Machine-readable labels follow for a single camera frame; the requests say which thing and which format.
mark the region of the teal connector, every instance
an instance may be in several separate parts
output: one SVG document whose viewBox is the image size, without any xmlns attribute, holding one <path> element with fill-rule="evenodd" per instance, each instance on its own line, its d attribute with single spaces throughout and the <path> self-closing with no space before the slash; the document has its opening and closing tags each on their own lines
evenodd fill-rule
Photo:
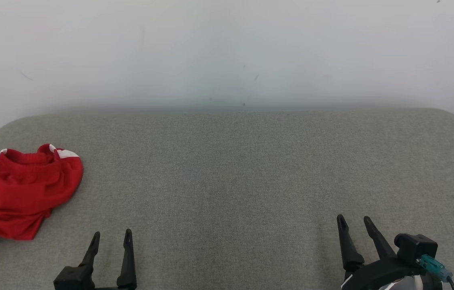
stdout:
<svg viewBox="0 0 454 290">
<path fill-rule="evenodd" d="M 420 259 L 417 259 L 417 263 L 427 271 L 436 275 L 442 282 L 447 283 L 449 280 L 452 279 L 452 272 L 448 271 L 446 267 L 438 262 L 437 260 L 433 259 L 429 255 L 422 255 Z"/>
</svg>

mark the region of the wall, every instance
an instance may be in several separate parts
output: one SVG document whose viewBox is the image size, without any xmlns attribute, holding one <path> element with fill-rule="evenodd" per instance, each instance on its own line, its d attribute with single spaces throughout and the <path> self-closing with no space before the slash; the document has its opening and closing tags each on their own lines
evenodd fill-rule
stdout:
<svg viewBox="0 0 454 290">
<path fill-rule="evenodd" d="M 0 0 L 0 127 L 111 104 L 454 112 L 454 0 Z"/>
</svg>

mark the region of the red cloth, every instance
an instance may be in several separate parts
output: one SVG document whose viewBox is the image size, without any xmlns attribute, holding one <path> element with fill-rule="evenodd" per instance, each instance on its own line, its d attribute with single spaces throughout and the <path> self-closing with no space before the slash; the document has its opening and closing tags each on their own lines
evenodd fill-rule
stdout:
<svg viewBox="0 0 454 290">
<path fill-rule="evenodd" d="M 0 237 L 34 239 L 43 219 L 67 202 L 82 179 L 71 151 L 46 144 L 37 153 L 0 152 Z"/>
</svg>

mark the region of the gray fabric surface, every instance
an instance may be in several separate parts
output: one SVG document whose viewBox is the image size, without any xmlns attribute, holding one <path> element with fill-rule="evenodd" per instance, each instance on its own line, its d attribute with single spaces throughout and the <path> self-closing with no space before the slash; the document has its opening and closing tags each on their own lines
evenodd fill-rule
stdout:
<svg viewBox="0 0 454 290">
<path fill-rule="evenodd" d="M 0 130 L 0 150 L 43 143 L 79 154 L 83 180 L 33 241 L 0 239 L 0 290 L 53 289 L 95 231 L 93 280 L 114 286 L 126 228 L 140 290 L 338 289 L 339 213 L 367 262 L 365 215 L 390 243 L 431 237 L 454 272 L 444 111 L 41 116 Z"/>
</svg>

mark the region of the black cable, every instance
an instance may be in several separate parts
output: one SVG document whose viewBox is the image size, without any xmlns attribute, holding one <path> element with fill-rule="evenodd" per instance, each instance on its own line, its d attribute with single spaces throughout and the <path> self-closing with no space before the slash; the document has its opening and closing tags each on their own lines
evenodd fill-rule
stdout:
<svg viewBox="0 0 454 290">
<path fill-rule="evenodd" d="M 454 282 L 452 281 L 451 277 L 447 277 L 447 282 L 451 285 L 451 288 L 454 290 Z"/>
</svg>

